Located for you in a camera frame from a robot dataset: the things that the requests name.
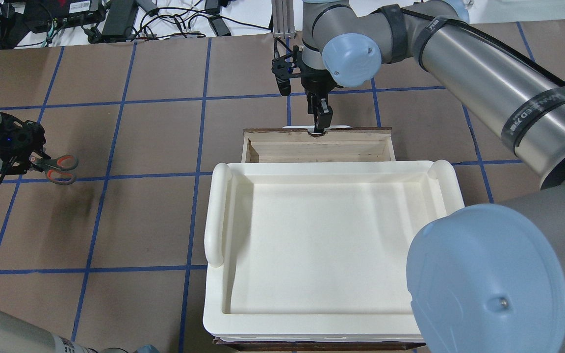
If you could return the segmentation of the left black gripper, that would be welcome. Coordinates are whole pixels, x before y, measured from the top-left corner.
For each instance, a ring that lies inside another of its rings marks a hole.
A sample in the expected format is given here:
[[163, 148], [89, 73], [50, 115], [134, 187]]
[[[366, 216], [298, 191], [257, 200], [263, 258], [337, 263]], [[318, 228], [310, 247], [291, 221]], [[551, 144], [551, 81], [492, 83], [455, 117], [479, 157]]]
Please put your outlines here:
[[25, 175], [37, 171], [33, 162], [45, 162], [45, 130], [34, 121], [21, 121], [11, 114], [1, 113], [0, 175]]

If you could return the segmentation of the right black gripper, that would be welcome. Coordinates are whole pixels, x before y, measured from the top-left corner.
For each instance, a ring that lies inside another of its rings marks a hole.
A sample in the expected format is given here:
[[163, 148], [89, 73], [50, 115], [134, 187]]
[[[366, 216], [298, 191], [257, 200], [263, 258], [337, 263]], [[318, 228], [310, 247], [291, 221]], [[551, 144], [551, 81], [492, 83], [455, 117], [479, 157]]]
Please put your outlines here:
[[328, 99], [328, 94], [336, 87], [336, 81], [330, 74], [305, 76], [302, 87], [307, 97], [307, 113], [315, 116], [315, 132], [323, 133], [331, 126], [332, 108], [321, 99]]

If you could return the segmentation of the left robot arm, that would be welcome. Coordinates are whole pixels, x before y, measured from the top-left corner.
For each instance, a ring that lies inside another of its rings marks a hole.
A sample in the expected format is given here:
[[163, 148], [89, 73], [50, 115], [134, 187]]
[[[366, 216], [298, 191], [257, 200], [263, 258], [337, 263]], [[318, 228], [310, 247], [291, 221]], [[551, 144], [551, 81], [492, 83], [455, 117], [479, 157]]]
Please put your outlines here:
[[[45, 153], [45, 142], [42, 125], [0, 112], [0, 186], [6, 176], [24, 175], [29, 170], [43, 173], [58, 185], [74, 183], [78, 159], [70, 154], [52, 158]], [[92, 352], [91, 347], [0, 311], [0, 353]]]

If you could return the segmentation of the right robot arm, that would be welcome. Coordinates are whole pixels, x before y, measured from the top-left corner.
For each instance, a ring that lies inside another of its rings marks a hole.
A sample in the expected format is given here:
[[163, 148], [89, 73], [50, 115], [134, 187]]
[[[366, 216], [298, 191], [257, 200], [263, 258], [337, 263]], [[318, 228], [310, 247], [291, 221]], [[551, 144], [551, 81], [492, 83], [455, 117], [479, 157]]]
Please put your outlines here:
[[430, 353], [565, 353], [565, 15], [562, 2], [500, 3], [508, 23], [474, 21], [466, 2], [307, 0], [310, 66], [339, 85], [372, 84], [379, 124], [440, 136], [401, 156], [448, 155], [466, 207], [424, 226], [407, 263]]

